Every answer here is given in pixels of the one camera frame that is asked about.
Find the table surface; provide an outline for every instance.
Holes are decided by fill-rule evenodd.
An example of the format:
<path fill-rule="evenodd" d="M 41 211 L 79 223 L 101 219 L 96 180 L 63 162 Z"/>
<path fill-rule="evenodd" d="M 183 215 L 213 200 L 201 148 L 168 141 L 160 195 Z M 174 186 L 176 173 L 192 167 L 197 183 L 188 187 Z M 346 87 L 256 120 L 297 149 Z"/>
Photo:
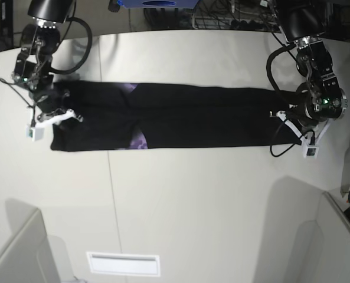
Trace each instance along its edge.
<path fill-rule="evenodd" d="M 72 66 L 85 44 L 65 41 L 54 67 Z M 350 183 L 350 44 L 325 44 L 349 108 L 324 136 L 316 160 L 303 159 L 300 147 L 279 159 L 268 147 L 51 152 L 51 130 L 38 143 L 26 139 L 28 111 L 0 83 L 0 219 L 8 198 L 38 206 L 48 233 L 66 246 L 73 272 L 93 282 L 110 279 L 89 272 L 86 251 L 159 254 L 166 283 L 280 282 L 297 228 L 315 219 L 322 191 L 338 196 Z M 272 89 L 265 65 L 278 48 L 262 32 L 104 35 L 94 39 L 78 73 L 90 81 Z M 0 53 L 0 77 L 9 78 L 18 52 Z M 273 73 L 284 90 L 304 80 L 287 54 Z M 8 235 L 8 222 L 0 221 L 0 246 Z M 273 255 L 270 271 L 263 260 L 257 265 Z M 215 265 L 210 256 L 221 261 Z M 212 269 L 223 272 L 204 272 Z"/>

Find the black pants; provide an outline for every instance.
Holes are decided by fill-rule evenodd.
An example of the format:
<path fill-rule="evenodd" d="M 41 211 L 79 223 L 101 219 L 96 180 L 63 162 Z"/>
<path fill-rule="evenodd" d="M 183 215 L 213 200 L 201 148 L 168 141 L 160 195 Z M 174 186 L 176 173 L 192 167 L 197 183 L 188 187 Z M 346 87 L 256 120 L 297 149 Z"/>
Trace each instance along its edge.
<path fill-rule="evenodd" d="M 54 126 L 51 149 L 65 152 L 128 147 L 137 128 L 150 149 L 268 146 L 281 123 L 270 111 L 289 108 L 274 91 L 257 88 L 139 84 L 125 94 L 112 83 L 57 87 L 70 90 L 67 106 L 84 117 Z M 274 144 L 287 143 L 300 141 L 282 127 Z"/>

